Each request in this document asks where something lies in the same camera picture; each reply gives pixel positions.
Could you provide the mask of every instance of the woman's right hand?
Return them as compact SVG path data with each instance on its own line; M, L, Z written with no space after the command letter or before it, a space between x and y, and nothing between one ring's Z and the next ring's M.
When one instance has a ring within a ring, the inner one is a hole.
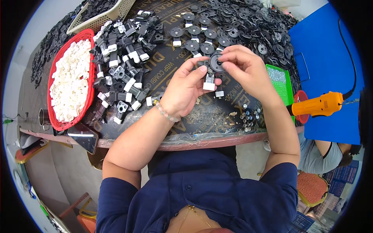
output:
M279 98L263 60L242 45L226 47L218 59L223 68L262 104Z

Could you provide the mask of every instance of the hand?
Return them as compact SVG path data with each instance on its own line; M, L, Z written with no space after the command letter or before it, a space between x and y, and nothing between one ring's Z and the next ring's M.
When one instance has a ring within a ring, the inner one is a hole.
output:
M219 61L223 62L223 68L262 104L279 97L263 60L249 48L233 45L226 47L221 54Z
M198 61L207 59L208 57L188 59L173 75L160 101L162 108L170 116L180 118L188 115L194 107L197 98L211 92L203 90L204 77L207 73L206 66L201 66L191 72ZM216 85L220 85L221 83L221 79L215 79Z

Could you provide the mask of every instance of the pile of white plastic parts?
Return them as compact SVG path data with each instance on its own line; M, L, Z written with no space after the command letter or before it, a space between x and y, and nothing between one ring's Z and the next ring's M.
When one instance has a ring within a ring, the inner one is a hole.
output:
M85 105L88 93L91 42L73 42L56 62L49 89L51 106L59 122L71 122Z

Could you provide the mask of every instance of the woman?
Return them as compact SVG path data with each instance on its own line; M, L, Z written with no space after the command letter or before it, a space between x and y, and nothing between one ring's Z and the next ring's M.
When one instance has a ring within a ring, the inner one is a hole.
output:
M261 58L234 45L223 68L261 101L272 151L260 181L241 179L233 159L215 150L178 151L161 160L140 188L140 170L152 159L176 119L203 90L205 66L187 60L153 107L114 141L103 162L97 232L287 232L297 214L300 146L292 119Z
M298 169L306 173L324 174L336 167L350 165L352 157L359 153L361 145L306 139L304 132L298 134L301 160ZM268 140L264 149L271 151Z

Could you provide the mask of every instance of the beaded bracelet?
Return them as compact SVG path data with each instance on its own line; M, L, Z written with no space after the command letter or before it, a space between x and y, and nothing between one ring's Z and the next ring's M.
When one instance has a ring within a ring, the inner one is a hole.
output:
M161 115L166 117L167 120L172 121L172 122L178 122L181 120L177 117L169 116L168 113L166 113L166 111L163 110L162 105L159 103L159 101L156 102L156 107L159 111L161 111Z

